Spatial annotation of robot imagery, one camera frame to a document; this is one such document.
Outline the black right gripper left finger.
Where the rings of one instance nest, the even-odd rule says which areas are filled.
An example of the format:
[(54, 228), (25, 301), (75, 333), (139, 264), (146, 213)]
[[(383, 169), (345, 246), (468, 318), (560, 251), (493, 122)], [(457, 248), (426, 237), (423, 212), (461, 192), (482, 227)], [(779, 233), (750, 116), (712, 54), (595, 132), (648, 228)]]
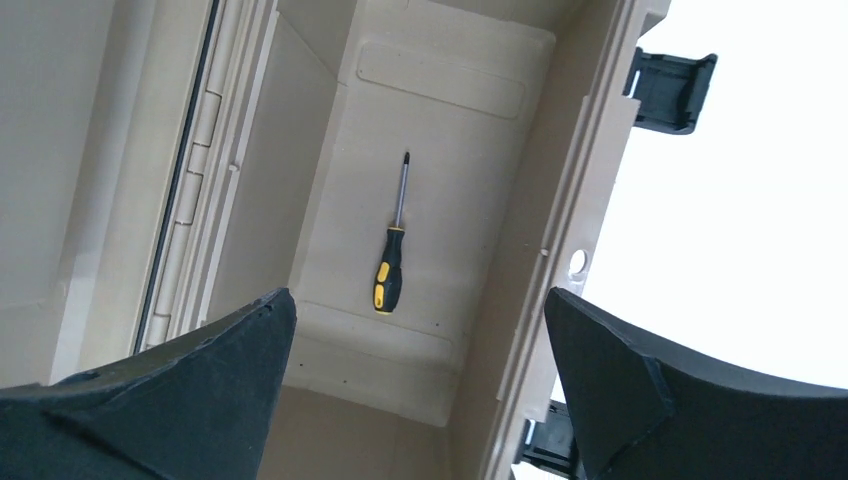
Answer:
[(5, 479), (253, 479), (297, 316), (286, 288), (137, 355), (1, 392)]

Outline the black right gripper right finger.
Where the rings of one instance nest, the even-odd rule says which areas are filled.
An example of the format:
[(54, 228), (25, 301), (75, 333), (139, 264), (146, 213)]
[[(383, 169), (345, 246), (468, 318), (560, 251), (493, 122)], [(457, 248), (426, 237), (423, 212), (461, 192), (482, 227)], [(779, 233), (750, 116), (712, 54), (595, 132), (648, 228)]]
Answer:
[(843, 479), (847, 393), (743, 368), (554, 288), (544, 317), (590, 479)]

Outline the black yellow screwdriver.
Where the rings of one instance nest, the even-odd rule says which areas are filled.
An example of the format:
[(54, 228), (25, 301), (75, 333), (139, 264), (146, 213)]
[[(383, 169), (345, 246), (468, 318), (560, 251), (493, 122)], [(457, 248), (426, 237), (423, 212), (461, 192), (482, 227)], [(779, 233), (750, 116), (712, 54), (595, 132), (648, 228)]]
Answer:
[(374, 277), (373, 308), (376, 312), (385, 315), (395, 311), (402, 291), (402, 244), (405, 236), (402, 219), (410, 160), (411, 154), (406, 151), (401, 167), (394, 218), (387, 228), (386, 241)]

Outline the black lower case latch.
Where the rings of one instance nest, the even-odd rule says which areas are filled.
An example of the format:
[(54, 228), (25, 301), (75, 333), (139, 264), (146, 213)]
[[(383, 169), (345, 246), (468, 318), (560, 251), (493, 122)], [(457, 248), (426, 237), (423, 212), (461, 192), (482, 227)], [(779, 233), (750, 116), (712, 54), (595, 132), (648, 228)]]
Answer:
[(551, 400), (543, 421), (526, 420), (513, 465), (527, 463), (564, 479), (586, 474), (565, 403)]

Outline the black case latch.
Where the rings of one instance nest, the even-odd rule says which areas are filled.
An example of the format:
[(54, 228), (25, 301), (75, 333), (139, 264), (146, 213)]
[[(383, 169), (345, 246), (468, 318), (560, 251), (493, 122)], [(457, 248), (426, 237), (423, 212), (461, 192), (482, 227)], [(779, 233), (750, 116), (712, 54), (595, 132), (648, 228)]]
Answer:
[(694, 132), (710, 81), (716, 54), (689, 59), (635, 49), (623, 94), (640, 102), (634, 126), (668, 134)]
[(564, 479), (586, 474), (565, 403), (551, 400), (543, 421), (526, 420), (513, 465), (527, 463)]

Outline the black upper case latch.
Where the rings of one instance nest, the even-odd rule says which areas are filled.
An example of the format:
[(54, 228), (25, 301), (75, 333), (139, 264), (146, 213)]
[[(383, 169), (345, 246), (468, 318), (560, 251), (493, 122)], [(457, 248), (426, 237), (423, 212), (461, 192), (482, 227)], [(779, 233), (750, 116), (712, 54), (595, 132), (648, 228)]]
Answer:
[(635, 49), (623, 94), (640, 102), (634, 126), (668, 134), (694, 132), (710, 81), (716, 54), (689, 59)]

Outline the tan plastic tool case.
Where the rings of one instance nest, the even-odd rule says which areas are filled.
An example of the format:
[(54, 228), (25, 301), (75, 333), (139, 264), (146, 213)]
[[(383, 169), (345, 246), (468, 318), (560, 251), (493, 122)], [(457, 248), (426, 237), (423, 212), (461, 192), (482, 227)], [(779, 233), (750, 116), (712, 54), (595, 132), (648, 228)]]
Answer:
[[(666, 1), (5, 1), (1, 392), (289, 290), (253, 479), (509, 479)], [(402, 291), (373, 308), (404, 153)]]

